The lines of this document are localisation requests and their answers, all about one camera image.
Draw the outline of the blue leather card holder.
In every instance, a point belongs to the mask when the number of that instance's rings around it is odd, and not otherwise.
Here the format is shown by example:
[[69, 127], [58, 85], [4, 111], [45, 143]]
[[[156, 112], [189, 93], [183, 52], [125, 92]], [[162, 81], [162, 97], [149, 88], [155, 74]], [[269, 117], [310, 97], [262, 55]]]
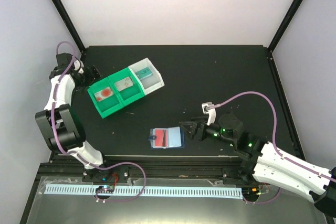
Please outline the blue leather card holder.
[[[166, 148], [155, 148], [154, 142], [156, 139], [155, 130], [156, 129], [168, 129], [168, 145]], [[174, 149], [184, 147], [184, 133], [180, 127], [170, 127], [170, 128], [154, 128], [150, 130], [150, 135], [148, 141], [152, 149]]]

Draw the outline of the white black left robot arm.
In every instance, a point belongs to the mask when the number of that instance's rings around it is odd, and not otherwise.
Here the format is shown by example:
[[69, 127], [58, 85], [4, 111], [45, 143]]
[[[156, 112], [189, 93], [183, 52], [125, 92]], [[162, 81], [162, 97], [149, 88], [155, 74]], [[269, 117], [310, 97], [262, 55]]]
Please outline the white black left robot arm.
[[71, 108], [76, 90], [88, 88], [101, 78], [95, 66], [69, 53], [56, 54], [57, 66], [49, 75], [51, 91], [44, 109], [35, 114], [37, 126], [51, 151], [70, 155], [81, 162], [86, 170], [102, 182], [113, 174], [111, 166], [103, 161], [103, 154], [86, 140], [85, 130]]

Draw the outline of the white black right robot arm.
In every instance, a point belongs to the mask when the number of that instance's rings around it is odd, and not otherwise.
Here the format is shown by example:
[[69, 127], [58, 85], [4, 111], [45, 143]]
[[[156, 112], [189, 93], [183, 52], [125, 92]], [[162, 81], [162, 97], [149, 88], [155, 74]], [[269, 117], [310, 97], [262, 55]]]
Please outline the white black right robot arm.
[[222, 115], [218, 123], [207, 123], [205, 117], [199, 117], [179, 125], [192, 140], [214, 138], [229, 144], [242, 160], [238, 176], [243, 183], [275, 185], [335, 217], [335, 169], [310, 164], [275, 149], [272, 142], [246, 131], [242, 121], [230, 113]]

